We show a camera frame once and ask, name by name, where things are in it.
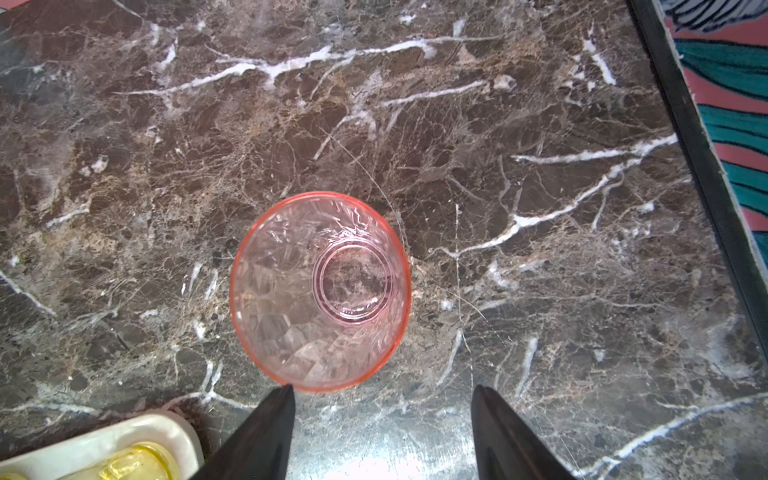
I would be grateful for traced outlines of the yellow glass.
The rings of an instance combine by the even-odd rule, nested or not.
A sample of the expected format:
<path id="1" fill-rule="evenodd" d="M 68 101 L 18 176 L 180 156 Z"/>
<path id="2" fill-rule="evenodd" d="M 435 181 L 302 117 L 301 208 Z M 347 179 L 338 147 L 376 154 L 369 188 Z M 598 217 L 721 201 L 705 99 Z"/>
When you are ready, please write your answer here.
<path id="1" fill-rule="evenodd" d="M 179 480 L 173 455 L 153 442 L 139 442 L 60 480 Z"/>

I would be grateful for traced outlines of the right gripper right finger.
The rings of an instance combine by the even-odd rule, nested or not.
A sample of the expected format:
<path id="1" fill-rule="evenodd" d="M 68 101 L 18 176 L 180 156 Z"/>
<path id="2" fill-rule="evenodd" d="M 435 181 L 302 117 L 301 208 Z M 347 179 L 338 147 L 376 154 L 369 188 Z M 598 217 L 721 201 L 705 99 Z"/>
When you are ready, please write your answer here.
<path id="1" fill-rule="evenodd" d="M 575 479 L 496 390 L 475 387 L 471 420 L 480 480 Z"/>

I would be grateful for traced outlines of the beige square tray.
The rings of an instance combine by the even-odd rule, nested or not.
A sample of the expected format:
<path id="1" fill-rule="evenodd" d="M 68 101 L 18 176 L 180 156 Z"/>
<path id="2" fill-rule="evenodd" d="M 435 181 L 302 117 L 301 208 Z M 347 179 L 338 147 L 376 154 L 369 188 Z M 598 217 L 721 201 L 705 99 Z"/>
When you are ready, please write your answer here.
<path id="1" fill-rule="evenodd" d="M 90 467 L 133 444 L 148 441 L 173 455 L 183 479 L 204 463 L 199 437 L 181 416 L 154 410 L 1 462 L 3 474 L 58 479 Z"/>

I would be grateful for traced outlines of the pink glass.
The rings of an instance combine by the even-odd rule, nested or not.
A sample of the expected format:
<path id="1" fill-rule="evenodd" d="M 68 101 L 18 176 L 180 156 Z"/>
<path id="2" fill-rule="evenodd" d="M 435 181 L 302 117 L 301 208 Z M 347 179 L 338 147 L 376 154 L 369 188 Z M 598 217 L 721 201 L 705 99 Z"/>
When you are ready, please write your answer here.
<path id="1" fill-rule="evenodd" d="M 409 261 L 387 221 L 358 199 L 317 191 L 277 203 L 251 227 L 232 265 L 229 305 L 265 374 L 331 392 L 391 358 L 411 294 Z"/>

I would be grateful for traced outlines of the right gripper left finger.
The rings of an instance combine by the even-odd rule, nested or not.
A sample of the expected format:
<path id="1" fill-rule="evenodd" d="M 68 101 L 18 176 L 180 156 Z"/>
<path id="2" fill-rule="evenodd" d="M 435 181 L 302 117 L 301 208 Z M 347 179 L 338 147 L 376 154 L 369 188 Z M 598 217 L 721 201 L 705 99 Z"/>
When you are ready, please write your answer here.
<path id="1" fill-rule="evenodd" d="M 191 479 L 285 479 L 295 413 L 293 386 L 272 390 Z"/>

